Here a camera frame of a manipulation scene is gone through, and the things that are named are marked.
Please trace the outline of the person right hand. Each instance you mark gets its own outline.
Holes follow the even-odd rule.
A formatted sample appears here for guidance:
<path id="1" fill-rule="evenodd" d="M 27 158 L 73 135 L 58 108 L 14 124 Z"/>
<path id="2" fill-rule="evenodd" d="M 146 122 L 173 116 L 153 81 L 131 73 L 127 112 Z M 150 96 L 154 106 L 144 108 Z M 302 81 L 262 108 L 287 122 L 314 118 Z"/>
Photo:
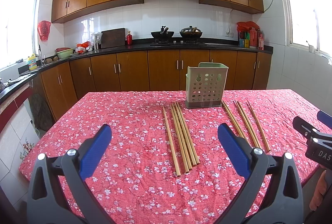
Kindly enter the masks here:
<path id="1" fill-rule="evenodd" d="M 313 195 L 313 197 L 310 201 L 310 205 L 309 205 L 311 211 L 317 210 L 317 208 L 322 204 L 323 197 L 327 191 L 327 182 L 325 180 L 325 174 L 326 174 L 326 170 L 322 172 L 322 174 L 317 182 L 317 185 L 316 185 L 316 188 L 314 191 L 314 195 Z"/>

